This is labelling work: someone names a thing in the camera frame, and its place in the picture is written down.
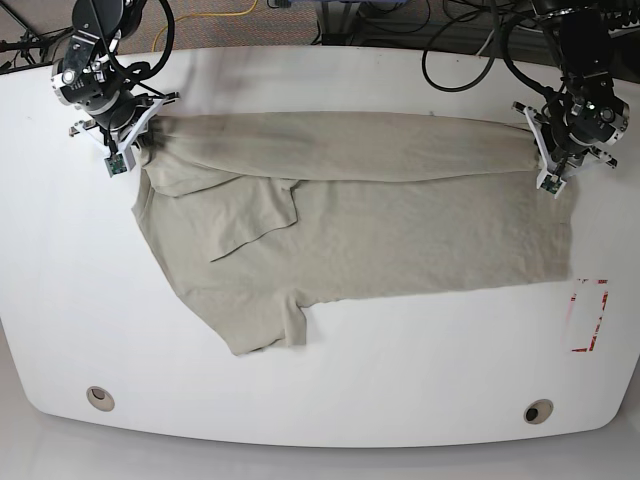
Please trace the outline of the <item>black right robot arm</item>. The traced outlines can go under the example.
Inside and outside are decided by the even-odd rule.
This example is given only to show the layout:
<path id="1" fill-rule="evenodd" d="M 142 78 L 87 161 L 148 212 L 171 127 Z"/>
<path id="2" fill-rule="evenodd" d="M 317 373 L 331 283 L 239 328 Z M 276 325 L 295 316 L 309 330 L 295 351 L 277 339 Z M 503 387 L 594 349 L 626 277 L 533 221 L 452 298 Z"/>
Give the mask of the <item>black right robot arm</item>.
<path id="1" fill-rule="evenodd" d="M 167 40 L 155 64 L 123 65 L 119 43 L 139 27 L 144 1 L 78 1 L 72 11 L 72 34 L 62 59 L 52 67 L 51 87 L 58 100 L 89 115 L 103 136 L 109 159 L 124 154 L 120 144 L 135 141 L 158 108 L 179 98 L 163 93 L 147 81 L 167 64 L 173 50 L 176 19 L 167 1 L 160 6 L 167 24 Z"/>

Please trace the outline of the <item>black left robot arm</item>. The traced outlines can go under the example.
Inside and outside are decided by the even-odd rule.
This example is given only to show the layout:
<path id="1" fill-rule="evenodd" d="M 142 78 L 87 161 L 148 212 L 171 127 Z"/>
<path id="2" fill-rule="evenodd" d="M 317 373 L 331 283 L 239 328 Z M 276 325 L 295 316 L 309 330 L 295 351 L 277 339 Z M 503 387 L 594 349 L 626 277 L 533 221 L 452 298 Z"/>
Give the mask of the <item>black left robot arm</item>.
<path id="1" fill-rule="evenodd" d="M 542 161 L 544 178 L 567 178 L 583 166 L 588 155 L 612 167 L 616 165 L 598 146 L 613 145 L 626 133 L 630 108 L 614 92 L 611 64 L 613 39 L 606 15 L 614 10 L 609 1 L 533 1 L 524 11 L 507 11 L 496 1 L 473 5 L 449 20 L 427 42 L 421 57 L 426 82 L 438 91 L 461 93 L 477 86 L 501 57 L 507 69 L 523 85 L 541 95 L 544 106 L 538 111 L 526 106 L 517 110 L 527 118 Z M 491 16 L 491 46 L 481 73 L 467 84 L 446 87 L 429 76 L 427 58 L 447 29 L 481 13 Z M 527 76 L 514 63 L 509 50 L 513 30 L 531 22 L 542 32 L 553 61 L 561 72 L 561 86 L 554 89 Z"/>

